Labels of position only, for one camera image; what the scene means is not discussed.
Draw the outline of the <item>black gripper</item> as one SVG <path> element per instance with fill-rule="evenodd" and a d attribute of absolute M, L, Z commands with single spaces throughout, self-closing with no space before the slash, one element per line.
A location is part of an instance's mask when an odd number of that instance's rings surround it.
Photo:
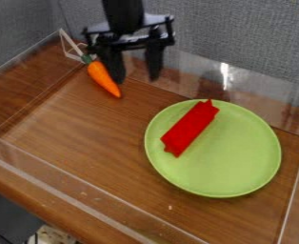
<path fill-rule="evenodd" d="M 174 22 L 175 17 L 171 14 L 146 13 L 134 30 L 126 30 L 123 25 L 119 25 L 119 28 L 114 30 L 108 21 L 83 29 L 82 34 L 88 43 L 88 51 L 96 52 L 104 48 L 100 59 L 118 84 L 122 84 L 126 79 L 126 67 L 120 51 L 147 48 L 146 59 L 150 80 L 155 81 L 159 78 L 164 64 L 164 49 L 176 43 Z"/>

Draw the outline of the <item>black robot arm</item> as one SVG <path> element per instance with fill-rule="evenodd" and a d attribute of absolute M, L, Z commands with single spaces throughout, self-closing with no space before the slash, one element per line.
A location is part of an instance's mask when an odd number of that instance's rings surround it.
<path fill-rule="evenodd" d="M 143 0 L 102 0 L 107 21 L 83 29 L 88 54 L 96 54 L 114 80 L 126 79 L 123 52 L 146 50 L 150 80 L 164 66 L 164 50 L 176 43 L 175 17 L 146 12 Z"/>

